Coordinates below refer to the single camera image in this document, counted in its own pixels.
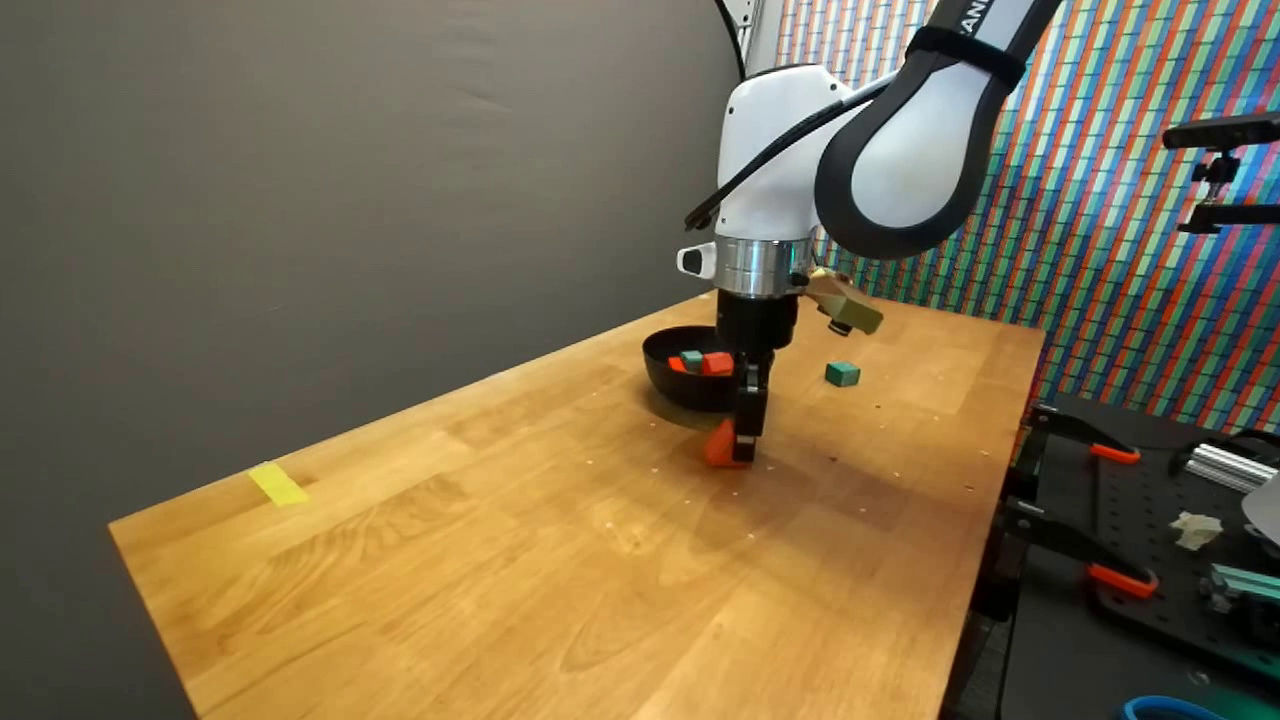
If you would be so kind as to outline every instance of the black cable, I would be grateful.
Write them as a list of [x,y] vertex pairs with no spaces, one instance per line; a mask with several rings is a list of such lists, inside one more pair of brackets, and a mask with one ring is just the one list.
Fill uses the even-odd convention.
[[782,137],[776,137],[765,152],[757,152],[727,183],[718,183],[710,197],[702,197],[688,214],[682,214],[682,226],[688,232],[702,232],[710,226],[715,211],[718,211],[718,201],[727,190],[734,190],[749,177],[757,177],[769,159],[776,159],[782,147],[799,142],[803,137],[810,137],[814,128],[830,123],[835,116],[843,113],[856,113],[860,102],[867,102],[870,95],[879,95],[889,89],[882,85],[870,85],[846,100],[835,100],[810,116],[803,116],[799,123],[790,123]]
[[744,48],[734,44],[734,22],[731,22],[725,0],[715,0],[715,7],[718,7],[718,21],[725,21],[725,30],[727,30],[727,44],[731,44],[734,79],[749,79]]

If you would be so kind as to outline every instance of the sticky note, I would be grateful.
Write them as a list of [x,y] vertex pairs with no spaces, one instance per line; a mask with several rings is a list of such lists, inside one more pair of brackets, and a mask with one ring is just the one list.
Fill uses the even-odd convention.
[[279,506],[308,498],[308,490],[279,462],[258,462],[247,470],[247,478]]

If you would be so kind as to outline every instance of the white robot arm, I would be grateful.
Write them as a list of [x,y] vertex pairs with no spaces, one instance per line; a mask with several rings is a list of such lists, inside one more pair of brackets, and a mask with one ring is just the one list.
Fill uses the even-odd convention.
[[825,232],[853,255],[901,259],[942,242],[973,211],[994,116],[1061,0],[938,0],[904,69],[846,89],[821,64],[749,74],[725,107],[718,190],[674,253],[718,289],[715,329],[734,350],[731,451],[757,456],[769,369],[790,339],[795,295]]

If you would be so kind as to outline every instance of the wooden tabletop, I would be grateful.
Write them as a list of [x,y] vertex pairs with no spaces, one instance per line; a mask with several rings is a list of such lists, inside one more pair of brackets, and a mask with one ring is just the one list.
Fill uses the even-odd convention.
[[925,720],[1044,331],[879,309],[799,312],[751,466],[645,376],[697,295],[112,534],[200,717]]

